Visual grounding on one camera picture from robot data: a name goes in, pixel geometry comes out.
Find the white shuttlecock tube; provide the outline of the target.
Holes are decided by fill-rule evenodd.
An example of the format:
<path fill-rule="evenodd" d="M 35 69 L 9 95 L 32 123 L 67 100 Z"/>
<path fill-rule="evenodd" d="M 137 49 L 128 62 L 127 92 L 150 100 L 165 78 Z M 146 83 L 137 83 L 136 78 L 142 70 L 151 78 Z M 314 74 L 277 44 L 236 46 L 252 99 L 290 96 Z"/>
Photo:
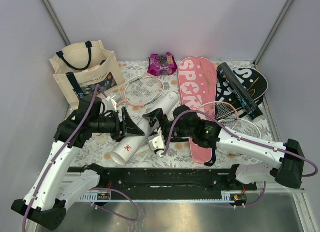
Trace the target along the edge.
<path fill-rule="evenodd" d="M 178 103 L 179 96 L 174 91 L 167 92 L 162 98 L 156 100 L 153 103 L 153 107 L 150 112 L 157 109 L 162 109 L 164 114 L 168 114 Z M 156 129 L 158 123 L 154 126 L 150 126 L 149 121 L 142 118 L 137 124 L 140 129 L 144 132 L 143 136 L 129 136 L 119 142 L 114 149 L 111 151 L 110 156 L 114 162 L 120 166 L 125 166 L 129 160 L 136 154 L 140 147 L 144 144 L 148 137 Z"/>

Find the black shuttlecock tube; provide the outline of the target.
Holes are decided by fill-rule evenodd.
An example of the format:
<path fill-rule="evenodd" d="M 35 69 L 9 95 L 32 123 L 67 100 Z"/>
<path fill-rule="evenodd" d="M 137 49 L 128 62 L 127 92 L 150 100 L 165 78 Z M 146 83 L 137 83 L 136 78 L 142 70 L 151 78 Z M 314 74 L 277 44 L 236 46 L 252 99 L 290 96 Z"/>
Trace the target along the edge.
<path fill-rule="evenodd" d="M 224 80 L 229 84 L 229 87 L 237 96 L 238 101 L 245 109 L 251 120 L 253 122 L 258 121 L 263 116 L 262 111 L 259 109 L 258 105 L 252 99 L 252 97 L 244 88 L 244 86 L 240 83 L 237 76 L 233 73 L 229 65 L 226 62 L 223 62 L 217 67 L 217 70 L 220 73 L 220 75 L 224 78 Z"/>

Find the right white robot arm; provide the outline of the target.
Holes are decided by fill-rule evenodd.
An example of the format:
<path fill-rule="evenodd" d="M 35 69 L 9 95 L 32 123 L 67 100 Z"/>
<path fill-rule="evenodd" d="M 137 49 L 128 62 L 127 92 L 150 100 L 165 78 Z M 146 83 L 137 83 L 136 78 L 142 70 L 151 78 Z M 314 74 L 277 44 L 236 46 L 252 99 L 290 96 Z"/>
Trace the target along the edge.
<path fill-rule="evenodd" d="M 255 182 L 275 181 L 290 188 L 302 185 L 305 156 L 301 145 L 294 139 L 275 142 L 258 139 L 225 127 L 211 115 L 199 110 L 191 110 L 182 105 L 174 111 L 174 120 L 168 120 L 161 108 L 144 114 L 150 126 L 158 126 L 162 141 L 169 145 L 174 136 L 191 137 L 201 148 L 231 151 L 257 159 L 252 165 L 236 164 L 231 167 L 228 186 L 239 190 L 244 185 Z"/>

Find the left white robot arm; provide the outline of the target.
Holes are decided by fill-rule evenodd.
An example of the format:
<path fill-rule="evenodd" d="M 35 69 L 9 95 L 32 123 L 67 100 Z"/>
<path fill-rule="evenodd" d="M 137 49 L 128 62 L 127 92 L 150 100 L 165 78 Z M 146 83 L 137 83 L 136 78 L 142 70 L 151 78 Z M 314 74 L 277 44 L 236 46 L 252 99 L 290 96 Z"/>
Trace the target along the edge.
<path fill-rule="evenodd" d="M 117 111 L 106 115 L 102 99 L 88 96 L 80 99 L 78 108 L 62 122 L 54 136 L 54 142 L 37 181 L 23 199 L 16 199 L 11 209 L 23 219 L 54 231 L 64 218 L 68 209 L 91 189 L 107 189 L 99 195 L 98 205 L 104 206 L 110 199 L 113 182 L 108 169 L 92 163 L 82 170 L 82 175 L 69 187 L 60 186 L 71 163 L 92 138 L 94 133 L 110 134 L 116 142 L 133 136 L 142 137 L 145 133 L 132 121 L 126 108 L 122 109 L 122 119 Z"/>

